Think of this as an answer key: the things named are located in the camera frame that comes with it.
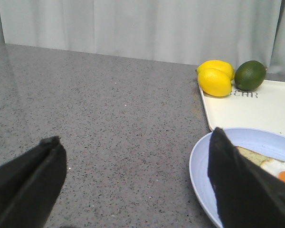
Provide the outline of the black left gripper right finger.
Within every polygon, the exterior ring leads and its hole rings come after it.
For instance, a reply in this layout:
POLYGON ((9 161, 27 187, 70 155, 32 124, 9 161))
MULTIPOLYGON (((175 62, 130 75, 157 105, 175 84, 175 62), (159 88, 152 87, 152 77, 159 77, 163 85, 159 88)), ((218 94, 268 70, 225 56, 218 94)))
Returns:
POLYGON ((221 128, 210 137, 208 177, 225 228, 285 228, 285 183, 240 154, 221 128))

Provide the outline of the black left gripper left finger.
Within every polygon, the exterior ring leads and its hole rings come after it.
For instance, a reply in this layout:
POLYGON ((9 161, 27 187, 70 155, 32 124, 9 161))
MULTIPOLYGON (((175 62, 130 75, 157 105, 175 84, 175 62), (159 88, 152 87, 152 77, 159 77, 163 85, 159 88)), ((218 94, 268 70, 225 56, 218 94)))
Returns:
POLYGON ((0 228, 42 228, 67 174, 58 136, 0 166, 0 228))

